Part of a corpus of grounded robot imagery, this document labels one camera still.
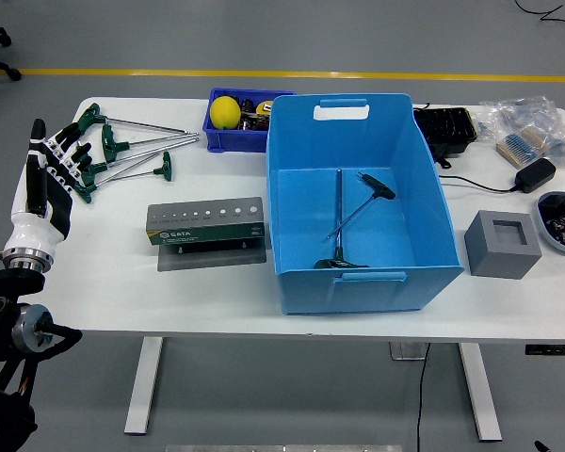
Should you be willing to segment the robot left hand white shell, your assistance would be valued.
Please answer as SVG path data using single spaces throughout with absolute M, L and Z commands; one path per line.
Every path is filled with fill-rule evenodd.
M 11 208 L 13 233 L 6 250 L 25 248 L 51 254 L 67 238 L 76 182 L 73 165 L 91 148 L 87 144 L 71 153 L 70 147 L 80 137 L 76 122 L 48 137 L 45 122 L 34 121 Z

